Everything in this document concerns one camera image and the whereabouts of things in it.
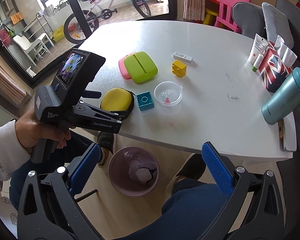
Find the person's left hand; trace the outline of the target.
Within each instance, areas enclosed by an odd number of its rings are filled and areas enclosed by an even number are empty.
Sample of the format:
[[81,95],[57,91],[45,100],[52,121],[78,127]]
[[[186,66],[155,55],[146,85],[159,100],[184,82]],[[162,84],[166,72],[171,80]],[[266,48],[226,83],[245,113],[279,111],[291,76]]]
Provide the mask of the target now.
[[15,133],[21,146],[29,153],[40,139],[51,139],[57,142],[57,148],[63,148],[71,138],[69,129],[62,132],[51,125],[39,122],[34,108],[29,109],[15,122]]

